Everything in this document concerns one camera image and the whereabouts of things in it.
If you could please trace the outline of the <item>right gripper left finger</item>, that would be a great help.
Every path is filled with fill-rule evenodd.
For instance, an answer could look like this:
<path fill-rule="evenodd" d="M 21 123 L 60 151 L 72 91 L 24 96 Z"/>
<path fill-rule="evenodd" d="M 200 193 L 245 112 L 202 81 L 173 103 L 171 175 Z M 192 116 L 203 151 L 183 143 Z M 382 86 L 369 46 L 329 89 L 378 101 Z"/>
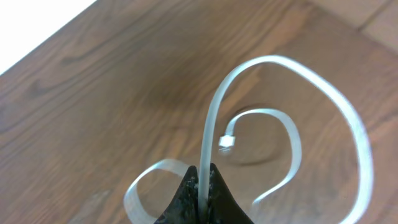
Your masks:
<path fill-rule="evenodd" d="M 197 224 L 198 173 L 189 166 L 172 201 L 154 224 Z"/>

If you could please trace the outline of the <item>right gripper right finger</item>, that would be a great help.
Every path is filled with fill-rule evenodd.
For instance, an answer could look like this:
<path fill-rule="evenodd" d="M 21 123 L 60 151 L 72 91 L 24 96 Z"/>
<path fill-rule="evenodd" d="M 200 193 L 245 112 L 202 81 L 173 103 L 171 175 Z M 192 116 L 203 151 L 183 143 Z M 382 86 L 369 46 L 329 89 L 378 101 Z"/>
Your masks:
<path fill-rule="evenodd" d="M 210 224 L 254 224 L 237 204 L 217 166 L 210 164 L 208 221 Z"/>

